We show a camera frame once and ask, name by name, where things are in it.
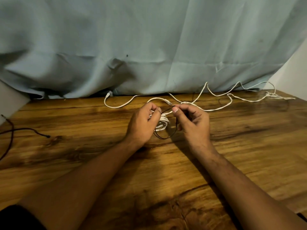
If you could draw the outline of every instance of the white ethernet cable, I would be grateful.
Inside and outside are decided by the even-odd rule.
[[[270,92],[267,91],[266,94],[265,94],[265,96],[263,96],[262,98],[260,98],[260,99],[258,99],[258,100],[246,100],[246,99],[244,99],[244,98],[240,98],[240,97],[238,97],[238,96],[235,96],[235,95],[233,95],[232,93],[229,93],[229,92],[231,92],[238,84],[240,84],[241,87],[242,87],[244,90],[253,91],[253,90],[250,90],[250,89],[253,88],[253,87],[255,87],[255,86],[257,86],[257,85],[260,85],[260,84],[262,84],[262,83],[269,83],[269,84],[271,84],[271,85],[273,86],[273,88],[274,88],[274,93],[270,93]],[[204,109],[200,108],[199,106],[197,106],[196,104],[194,104],[194,102],[196,102],[196,101],[198,100],[198,98],[201,96],[201,94],[203,93],[203,91],[204,91],[204,89],[205,89],[206,86],[207,86],[207,89],[209,90],[209,92],[210,92],[213,96],[219,97],[219,96],[223,96],[223,95],[226,94],[226,95],[229,97],[230,102],[227,103],[226,105],[224,105],[224,106],[222,106],[222,107],[219,107],[219,108],[216,108],[216,109],[204,110]],[[239,82],[237,82],[237,83],[232,87],[231,90],[227,91],[226,93],[219,94],[219,95],[215,95],[215,94],[209,89],[208,82],[206,82],[205,85],[204,85],[204,87],[202,88],[200,94],[198,95],[198,97],[197,97],[193,102],[186,102],[186,101],[185,101],[185,102],[182,102],[182,101],[179,101],[178,99],[176,99],[171,93],[168,93],[168,94],[169,94],[170,96],[172,96],[177,102],[179,102],[179,103],[181,103],[181,104],[192,104],[192,105],[194,105],[194,106],[197,106],[199,109],[201,109],[201,110],[203,110],[203,111],[215,111],[215,110],[223,109],[223,108],[226,107],[226,106],[229,106],[229,105],[232,103],[232,98],[231,98],[231,96],[233,96],[233,97],[235,97],[235,98],[238,98],[238,99],[241,99],[241,100],[243,100],[243,101],[247,101],[247,102],[259,102],[259,101],[265,99],[266,97],[267,97],[267,98],[274,98],[274,99],[284,99],[284,100],[295,99],[295,98],[293,98],[293,97],[282,97],[282,96],[276,94],[276,88],[275,88],[275,86],[274,86],[271,82],[268,82],[268,81],[260,82],[260,83],[258,83],[258,84],[256,84],[256,85],[253,85],[253,86],[249,87],[249,88],[244,88],[243,85],[242,85],[242,83],[239,81]],[[128,102],[126,102],[126,103],[123,104],[123,105],[117,106],[117,107],[108,106],[108,105],[106,104],[106,99],[107,99],[109,96],[113,96],[112,91],[109,91],[109,92],[106,94],[106,97],[105,97],[105,99],[104,99],[104,104],[105,104],[107,107],[109,107],[109,108],[116,109],[116,108],[120,108],[120,107],[123,107],[123,106],[127,105],[127,104],[130,103],[136,96],[141,96],[141,95],[135,95],[135,96],[133,96]],[[150,100],[148,100],[147,102],[150,102],[151,100],[154,100],[154,99],[160,99],[160,100],[166,102],[168,105],[172,105],[172,103],[171,103],[169,100],[164,99],[164,98],[161,98],[161,97],[153,97],[153,98],[151,98]],[[161,118],[160,118],[160,121],[159,121],[160,125],[156,126],[156,131],[162,131],[162,130],[164,130],[164,129],[167,127],[167,124],[169,123],[169,120],[168,120],[168,118],[166,117],[166,115],[168,115],[168,114],[170,114],[170,113],[172,113],[172,111],[167,112],[167,113],[163,113],[163,114],[161,115]]]

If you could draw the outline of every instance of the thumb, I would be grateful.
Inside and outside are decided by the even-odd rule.
[[[152,116],[150,117],[149,121],[153,128],[155,128],[161,118],[161,108],[156,108],[155,111],[153,112]]]
[[[186,115],[183,113],[181,109],[174,106],[172,108],[172,111],[173,111],[174,116],[178,119],[183,129],[186,129],[187,127],[189,127],[189,125],[191,124],[191,121],[186,117]]]

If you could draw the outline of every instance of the person's left hand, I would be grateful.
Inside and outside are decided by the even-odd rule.
[[[146,103],[131,117],[125,139],[142,147],[152,136],[160,117],[161,108],[152,102]]]

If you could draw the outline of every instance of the wooden surface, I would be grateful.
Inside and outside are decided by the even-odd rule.
[[[263,93],[235,95],[256,100]],[[191,101],[196,94],[176,97]],[[118,106],[129,99],[110,97],[107,103]],[[52,137],[15,133],[12,149],[0,162],[0,209],[114,145],[125,135],[132,113],[148,99],[136,97],[120,109],[105,107],[103,98],[37,100],[25,105],[11,118],[15,127],[35,128]],[[199,100],[197,104],[207,109],[228,103],[227,97],[209,94]],[[162,110],[169,108],[155,103]],[[170,119],[169,133],[175,124]],[[235,99],[230,106],[210,112],[210,119],[212,141],[221,154],[294,212],[307,211],[307,102]],[[7,123],[0,126],[0,131],[7,129]],[[0,136],[0,152],[9,140],[10,134]],[[167,140],[152,136],[128,160],[81,229],[235,229],[231,218],[231,209],[177,132]]]

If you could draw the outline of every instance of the thin black cable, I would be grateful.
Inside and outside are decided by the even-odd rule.
[[[169,109],[163,111],[161,114],[163,114],[164,112],[166,112],[166,111],[168,111],[168,110],[170,110],[170,109],[172,109],[172,108],[173,108],[173,107],[171,107],[171,108],[169,108]],[[158,135],[158,132],[156,131],[156,129],[154,129],[154,135],[155,135],[156,137],[158,137],[159,139],[168,139],[168,138],[171,138],[171,137],[176,133],[176,131],[177,131],[177,124],[178,124],[178,119],[176,118],[176,129],[175,129],[175,131],[174,131],[169,137],[167,137],[167,138],[164,138],[164,137],[159,136],[159,135]]]
[[[41,133],[39,133],[38,131],[36,131],[35,129],[33,129],[33,128],[28,128],[28,127],[24,127],[24,128],[15,128],[15,127],[14,127],[14,124],[13,124],[9,119],[7,119],[4,115],[1,115],[1,116],[12,126],[12,129],[11,129],[11,130],[7,130],[7,131],[0,132],[0,135],[5,134],[5,133],[8,133],[8,132],[12,132],[12,133],[11,133],[10,144],[9,144],[9,146],[7,147],[7,150],[5,151],[5,153],[0,157],[0,161],[8,154],[8,152],[10,151],[10,149],[11,149],[11,147],[12,147],[12,145],[13,145],[14,131],[32,130],[32,131],[34,131],[34,132],[35,132],[36,134],[38,134],[38,135],[41,135],[41,136],[50,138],[49,135],[41,134]]]

